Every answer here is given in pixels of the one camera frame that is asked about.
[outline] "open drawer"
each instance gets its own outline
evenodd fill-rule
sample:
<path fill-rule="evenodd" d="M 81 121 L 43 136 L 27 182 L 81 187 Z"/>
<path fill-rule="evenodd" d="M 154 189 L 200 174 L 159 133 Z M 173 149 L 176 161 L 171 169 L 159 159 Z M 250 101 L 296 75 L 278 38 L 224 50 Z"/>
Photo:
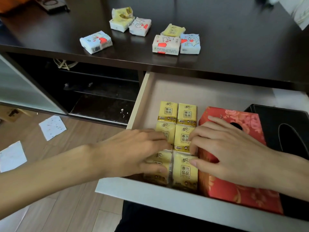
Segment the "open drawer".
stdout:
<path fill-rule="evenodd" d="M 308 110 L 305 93 L 146 73 L 128 129 L 155 128 L 160 101 L 244 111 L 251 104 Z M 96 192 L 246 231 L 308 231 L 309 222 L 129 178 L 100 179 Z"/>

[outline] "hand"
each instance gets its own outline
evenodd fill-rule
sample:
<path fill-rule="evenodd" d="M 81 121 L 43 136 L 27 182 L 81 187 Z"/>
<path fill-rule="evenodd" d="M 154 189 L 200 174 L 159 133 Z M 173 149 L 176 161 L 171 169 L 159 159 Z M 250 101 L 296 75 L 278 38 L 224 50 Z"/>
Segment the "hand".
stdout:
<path fill-rule="evenodd" d="M 90 145 L 93 177 L 166 172 L 168 170 L 164 166 L 144 161 L 164 149 L 171 149 L 171 145 L 163 132 L 154 129 L 124 130 L 105 141 Z"/>
<path fill-rule="evenodd" d="M 190 163 L 200 171 L 244 186 L 287 192 L 286 189 L 295 187 L 295 178 L 301 178 L 303 172 L 299 174 L 300 169 L 308 168 L 307 160 L 274 151 L 226 121 L 208 118 L 211 121 L 190 134 L 190 151 L 195 153 L 197 147 L 203 148 L 220 162 L 191 160 Z"/>

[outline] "desk surface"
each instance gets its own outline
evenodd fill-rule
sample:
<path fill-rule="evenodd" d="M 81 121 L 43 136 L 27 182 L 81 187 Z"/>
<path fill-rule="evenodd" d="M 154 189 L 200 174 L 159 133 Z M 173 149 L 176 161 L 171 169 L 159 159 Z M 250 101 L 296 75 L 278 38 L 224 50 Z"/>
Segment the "desk surface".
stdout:
<path fill-rule="evenodd" d="M 301 31 L 280 4 L 256 0 L 64 0 L 71 9 L 48 15 L 28 3 L 1 17 L 0 51 L 159 73 L 309 91 L 309 29 Z M 152 20 L 146 37 L 110 29 L 111 9 L 131 6 Z M 198 33 L 199 55 L 152 53 L 169 23 Z M 90 55 L 79 38 L 99 30 L 113 46 Z"/>

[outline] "red heart print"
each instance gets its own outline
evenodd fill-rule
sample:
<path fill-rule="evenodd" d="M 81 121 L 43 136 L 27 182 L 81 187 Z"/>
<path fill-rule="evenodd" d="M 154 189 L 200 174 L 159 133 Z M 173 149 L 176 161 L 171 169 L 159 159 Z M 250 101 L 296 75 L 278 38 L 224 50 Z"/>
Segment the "red heart print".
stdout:
<path fill-rule="evenodd" d="M 164 42 L 163 43 L 159 43 L 158 46 L 159 47 L 166 47 L 166 43 L 164 43 Z"/>
<path fill-rule="evenodd" d="M 100 44 L 107 42 L 106 38 L 104 37 L 100 37 L 99 40 L 100 40 Z"/>

